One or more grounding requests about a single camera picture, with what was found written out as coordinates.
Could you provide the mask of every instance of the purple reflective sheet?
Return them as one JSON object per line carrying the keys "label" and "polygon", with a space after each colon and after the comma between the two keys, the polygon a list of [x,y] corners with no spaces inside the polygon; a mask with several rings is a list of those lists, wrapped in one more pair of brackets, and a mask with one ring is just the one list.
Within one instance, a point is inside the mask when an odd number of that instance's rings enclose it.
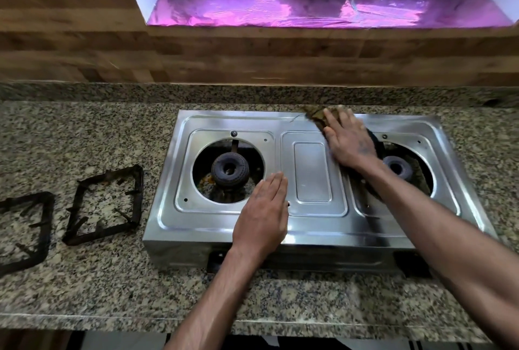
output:
{"label": "purple reflective sheet", "polygon": [[477,28],[512,21],[492,0],[158,0],[148,25]]}

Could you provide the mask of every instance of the person's left arm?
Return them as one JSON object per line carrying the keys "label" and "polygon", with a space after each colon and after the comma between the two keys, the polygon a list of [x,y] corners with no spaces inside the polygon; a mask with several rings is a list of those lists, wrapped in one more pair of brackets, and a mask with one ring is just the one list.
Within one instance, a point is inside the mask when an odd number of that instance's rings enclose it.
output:
{"label": "person's left arm", "polygon": [[236,222],[222,266],[164,350],[222,346],[252,276],[287,235],[287,185],[283,173],[257,184]]}

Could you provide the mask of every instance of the stainless steel gas stove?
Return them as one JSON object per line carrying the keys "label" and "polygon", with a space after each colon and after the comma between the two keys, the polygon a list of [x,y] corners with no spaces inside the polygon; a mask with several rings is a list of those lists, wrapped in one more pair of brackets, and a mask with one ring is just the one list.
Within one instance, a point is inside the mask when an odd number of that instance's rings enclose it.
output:
{"label": "stainless steel gas stove", "polygon": [[[496,236],[438,118],[358,117],[405,161],[388,163],[397,174],[405,167],[409,182]],[[143,238],[153,263],[217,268],[247,196],[279,170],[289,179],[288,234],[265,268],[424,271],[376,192],[340,169],[313,122],[288,112],[179,111]]]}

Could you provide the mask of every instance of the hand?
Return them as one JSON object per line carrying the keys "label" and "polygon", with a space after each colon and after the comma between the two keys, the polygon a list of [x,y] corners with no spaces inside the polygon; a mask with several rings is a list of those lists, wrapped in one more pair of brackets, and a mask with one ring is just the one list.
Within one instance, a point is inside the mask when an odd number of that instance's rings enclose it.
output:
{"label": "hand", "polygon": [[375,145],[366,131],[366,126],[355,117],[351,109],[344,111],[342,106],[339,106],[337,110],[341,123],[328,109],[324,110],[329,124],[324,128],[324,134],[337,162],[361,173],[377,160]]}
{"label": "hand", "polygon": [[259,267],[287,235],[288,180],[279,172],[261,180],[241,210],[232,232],[232,249]]}

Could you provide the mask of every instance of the black metal grate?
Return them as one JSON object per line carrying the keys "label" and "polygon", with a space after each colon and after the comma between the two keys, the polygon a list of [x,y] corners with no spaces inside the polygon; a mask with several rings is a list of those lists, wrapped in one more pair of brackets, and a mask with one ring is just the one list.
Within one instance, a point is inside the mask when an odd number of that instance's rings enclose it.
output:
{"label": "black metal grate", "polygon": [[[132,213],[131,215],[127,215],[118,208],[114,209],[115,212],[125,218],[126,222],[111,227],[105,227],[103,222],[98,220],[94,231],[78,235],[80,227],[88,221],[87,216],[79,217],[79,210],[81,209],[83,196],[90,190],[89,186],[97,183],[111,183],[115,180],[117,180],[118,184],[121,184],[129,177],[135,179],[133,189],[125,192],[125,195],[133,197]],[[104,174],[94,175],[93,177],[84,179],[78,183],[79,185],[76,189],[72,207],[67,209],[67,211],[70,212],[70,218],[68,220],[65,236],[63,236],[63,242],[68,246],[95,241],[100,238],[131,231],[137,228],[142,216],[142,198],[144,189],[144,171],[142,170],[142,167],[136,164],[132,167],[127,167],[121,170],[106,171]]]}
{"label": "black metal grate", "polygon": [[55,197],[50,192],[41,192],[28,194],[27,196],[7,198],[0,202],[0,213],[5,214],[12,208],[29,204],[29,206],[20,213],[21,217],[28,216],[30,211],[36,205],[42,204],[42,217],[39,222],[29,225],[29,228],[39,228],[39,236],[36,246],[31,249],[31,245],[23,245],[16,243],[16,248],[24,252],[28,257],[7,264],[0,264],[0,277],[17,271],[22,271],[43,262],[49,253],[50,232],[52,229],[52,212],[54,210]]}

